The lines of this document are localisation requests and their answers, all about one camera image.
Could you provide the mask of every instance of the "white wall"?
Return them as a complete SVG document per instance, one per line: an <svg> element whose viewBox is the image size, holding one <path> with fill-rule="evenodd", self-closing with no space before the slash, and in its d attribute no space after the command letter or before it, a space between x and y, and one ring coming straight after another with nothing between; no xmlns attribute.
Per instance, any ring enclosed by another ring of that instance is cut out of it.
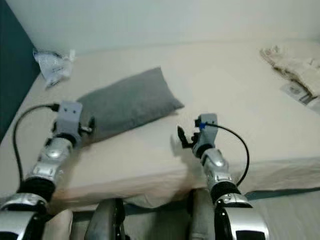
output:
<svg viewBox="0 0 320 240"><path fill-rule="evenodd" d="M320 0L7 0L39 49L320 36Z"/></svg>

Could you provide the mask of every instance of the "silver metal casing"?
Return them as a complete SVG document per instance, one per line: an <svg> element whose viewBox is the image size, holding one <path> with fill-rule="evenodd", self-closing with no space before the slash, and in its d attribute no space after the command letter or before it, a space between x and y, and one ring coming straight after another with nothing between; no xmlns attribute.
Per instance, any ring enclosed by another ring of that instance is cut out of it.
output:
<svg viewBox="0 0 320 240"><path fill-rule="evenodd" d="M232 182L228 162L223 158L219 149L205 150L201 157L201 163L209 190L219 182Z"/></svg>
<svg viewBox="0 0 320 240"><path fill-rule="evenodd" d="M251 231L264 234L269 240L269 230L264 219L253 208L225 207L226 216L230 222L232 239L237 240L237 232Z"/></svg>
<svg viewBox="0 0 320 240"><path fill-rule="evenodd" d="M228 193L225 195L222 195L221 197L219 197L219 199L216 201L215 205L217 205L217 203L223 203L223 204L246 204L246 205L250 205L248 199L238 193Z"/></svg>
<svg viewBox="0 0 320 240"><path fill-rule="evenodd" d="M41 150L39 160L27 175L27 179L43 178L57 185L64 173L62 166L70 157L72 150L72 143L69 140L53 138L52 142Z"/></svg>
<svg viewBox="0 0 320 240"><path fill-rule="evenodd" d="M31 211L0 211L0 233L14 233L22 240L26 227L36 213Z"/></svg>
<svg viewBox="0 0 320 240"><path fill-rule="evenodd" d="M37 204L41 204L45 208L48 207L47 201L43 197L37 194L24 193L24 192L15 193L5 201L5 203L0 207L0 210L5 210L10 205L26 205L26 206L34 207Z"/></svg>

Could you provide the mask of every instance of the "gray pillow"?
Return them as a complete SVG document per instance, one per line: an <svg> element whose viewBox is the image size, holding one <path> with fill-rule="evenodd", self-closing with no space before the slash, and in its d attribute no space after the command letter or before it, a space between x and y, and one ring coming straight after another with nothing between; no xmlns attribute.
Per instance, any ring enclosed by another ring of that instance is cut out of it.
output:
<svg viewBox="0 0 320 240"><path fill-rule="evenodd" d="M96 129L90 142L110 138L184 107L169 90L160 67L95 90L77 101L83 104L82 124L88 125L90 117L95 117Z"/></svg>

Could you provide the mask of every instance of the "plastic bag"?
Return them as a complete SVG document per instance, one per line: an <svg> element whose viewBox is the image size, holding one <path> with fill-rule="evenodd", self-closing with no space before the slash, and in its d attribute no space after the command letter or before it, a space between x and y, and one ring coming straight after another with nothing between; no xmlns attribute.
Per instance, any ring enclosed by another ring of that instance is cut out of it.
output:
<svg viewBox="0 0 320 240"><path fill-rule="evenodd" d="M47 88L71 76L75 55L74 50L70 50L69 56L61 56L53 51L33 51L33 57L40 66Z"/></svg>

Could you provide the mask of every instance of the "beige bed sheet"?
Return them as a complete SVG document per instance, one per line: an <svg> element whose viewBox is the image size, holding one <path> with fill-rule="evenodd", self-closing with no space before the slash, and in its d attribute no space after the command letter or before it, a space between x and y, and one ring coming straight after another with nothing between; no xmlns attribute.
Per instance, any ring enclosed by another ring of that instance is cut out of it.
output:
<svg viewBox="0 0 320 240"><path fill-rule="evenodd" d="M320 56L318 43L285 42L302 55ZM240 189L320 186L320 116L285 95L286 83L259 55L265 42L204 42L137 47L79 56L72 77L45 90L40 75L17 115L43 103L74 101L121 78L161 66L173 94L185 108L142 127L83 148L66 169L53 210L93 205L105 198L129 198L157 207L206 184L199 161L182 149L177 125L187 134L201 113L217 113L218 123L239 133L251 153L249 174ZM46 110L28 116L18 130L26 173L50 135L56 115ZM18 186L11 124L0 146L0 197ZM240 142L219 130L216 146L237 180L245 168Z"/></svg>

